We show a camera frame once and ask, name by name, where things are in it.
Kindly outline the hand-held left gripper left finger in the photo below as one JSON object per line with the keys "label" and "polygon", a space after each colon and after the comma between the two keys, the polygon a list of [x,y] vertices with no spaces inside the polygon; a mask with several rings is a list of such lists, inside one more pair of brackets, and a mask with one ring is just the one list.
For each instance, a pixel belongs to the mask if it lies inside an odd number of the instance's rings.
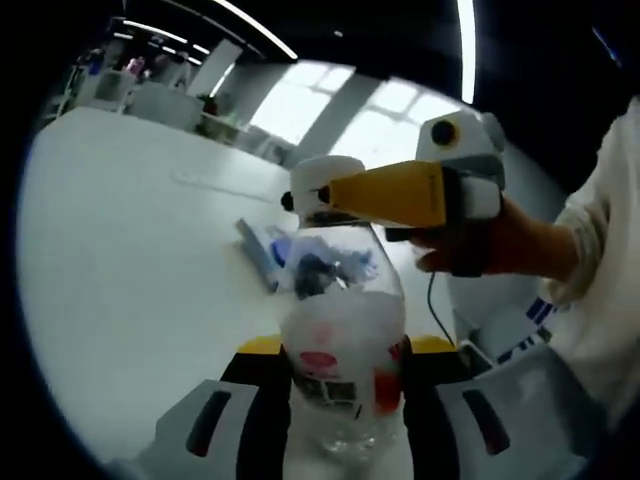
{"label": "hand-held left gripper left finger", "polygon": [[156,423],[137,456],[145,479],[281,479],[291,422],[292,368],[277,335],[235,353]]}

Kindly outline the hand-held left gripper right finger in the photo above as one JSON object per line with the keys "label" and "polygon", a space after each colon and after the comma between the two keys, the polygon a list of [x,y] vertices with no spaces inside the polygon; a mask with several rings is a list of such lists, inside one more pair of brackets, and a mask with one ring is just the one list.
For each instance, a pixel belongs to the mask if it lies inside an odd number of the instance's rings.
{"label": "hand-held left gripper right finger", "polygon": [[471,376],[459,354],[401,345],[417,479],[549,479],[565,457],[564,377],[550,349]]}

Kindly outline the person's right hand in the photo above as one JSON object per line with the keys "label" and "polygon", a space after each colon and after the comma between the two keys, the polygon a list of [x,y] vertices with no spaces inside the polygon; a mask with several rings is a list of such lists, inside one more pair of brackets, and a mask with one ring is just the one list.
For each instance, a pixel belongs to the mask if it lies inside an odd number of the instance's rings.
{"label": "person's right hand", "polygon": [[507,197],[489,221],[421,232],[411,243],[428,250],[417,261],[419,269],[454,276],[521,274],[565,281],[579,260],[569,228],[534,219]]}

